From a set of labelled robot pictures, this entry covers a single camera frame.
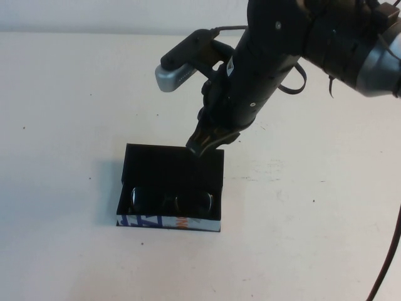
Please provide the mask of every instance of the white table surface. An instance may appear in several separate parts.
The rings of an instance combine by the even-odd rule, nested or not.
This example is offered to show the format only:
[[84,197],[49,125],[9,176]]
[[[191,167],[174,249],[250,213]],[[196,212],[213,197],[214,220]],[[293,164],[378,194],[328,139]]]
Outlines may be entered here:
[[[185,145],[197,123],[205,78],[154,79],[181,39],[0,34],[0,299],[365,300],[401,203],[401,102],[332,99],[305,61],[305,92],[225,147],[221,233],[115,226],[126,143]],[[377,300],[400,279],[398,252]]]

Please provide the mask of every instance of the black cable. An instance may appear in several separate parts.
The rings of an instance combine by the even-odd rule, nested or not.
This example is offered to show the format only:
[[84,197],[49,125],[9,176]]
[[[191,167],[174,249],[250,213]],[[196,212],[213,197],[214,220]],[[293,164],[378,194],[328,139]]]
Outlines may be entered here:
[[334,96],[333,96],[333,81],[335,80],[335,77],[329,75],[328,79],[330,80],[330,82],[328,83],[328,91],[330,92],[330,96],[332,98],[334,98]]
[[299,88],[299,89],[296,89],[296,90],[287,88],[287,87],[285,87],[285,86],[283,86],[283,85],[280,85],[280,86],[278,87],[282,92],[287,93],[287,94],[290,94],[290,95],[300,94],[300,93],[305,89],[305,87],[306,87],[306,81],[308,80],[308,77],[307,77],[307,75],[306,75],[305,70],[302,68],[302,66],[301,66],[299,63],[297,63],[297,64],[295,65],[295,69],[296,69],[296,71],[299,72],[299,74],[300,74],[300,75],[302,76],[302,78],[303,78],[303,86],[302,86],[301,88]]
[[224,31],[224,30],[243,30],[247,29],[248,26],[246,25],[239,25],[239,26],[221,26],[221,27],[216,27],[213,30],[216,30],[218,32]]
[[393,261],[394,258],[394,254],[397,251],[398,243],[400,242],[400,237],[401,237],[401,208],[398,214],[398,220],[397,224],[395,225],[393,240],[391,242],[390,249],[388,250],[386,260],[384,261],[382,270],[378,274],[377,280],[372,288],[372,291],[369,294],[369,297],[366,299],[367,301],[372,301],[375,298],[378,289],[380,288],[384,280],[384,277],[386,277],[388,268],[390,267],[391,262]]

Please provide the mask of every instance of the blue printed graphic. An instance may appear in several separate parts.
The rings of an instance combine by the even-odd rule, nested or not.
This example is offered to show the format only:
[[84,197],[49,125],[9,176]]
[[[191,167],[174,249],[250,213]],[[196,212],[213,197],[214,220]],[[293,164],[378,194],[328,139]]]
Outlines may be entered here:
[[120,226],[125,226],[125,227],[151,227],[151,228],[161,228],[163,227],[163,220],[161,216],[156,216],[157,221],[149,221],[149,218],[153,218],[154,215],[146,215],[146,216],[141,216],[141,215],[136,215],[136,223],[130,223],[128,221],[127,215],[122,215],[121,216],[121,221],[119,221]]

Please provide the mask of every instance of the sunglasses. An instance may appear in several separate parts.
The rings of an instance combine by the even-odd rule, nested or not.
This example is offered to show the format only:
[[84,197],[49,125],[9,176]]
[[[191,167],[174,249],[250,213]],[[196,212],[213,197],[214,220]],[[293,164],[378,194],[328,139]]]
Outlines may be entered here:
[[132,208],[149,215],[181,215],[206,218],[213,206],[213,195],[199,190],[168,190],[135,187],[131,192]]

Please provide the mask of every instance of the sunglasses lens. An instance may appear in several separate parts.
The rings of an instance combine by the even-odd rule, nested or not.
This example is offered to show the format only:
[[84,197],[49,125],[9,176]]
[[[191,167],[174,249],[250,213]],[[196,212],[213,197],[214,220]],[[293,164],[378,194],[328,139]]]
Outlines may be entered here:
[[132,206],[136,212],[157,213],[164,205],[165,196],[162,191],[147,187],[135,187],[132,190]]
[[213,196],[204,191],[179,193],[175,198],[175,208],[183,214],[207,215],[212,209]]

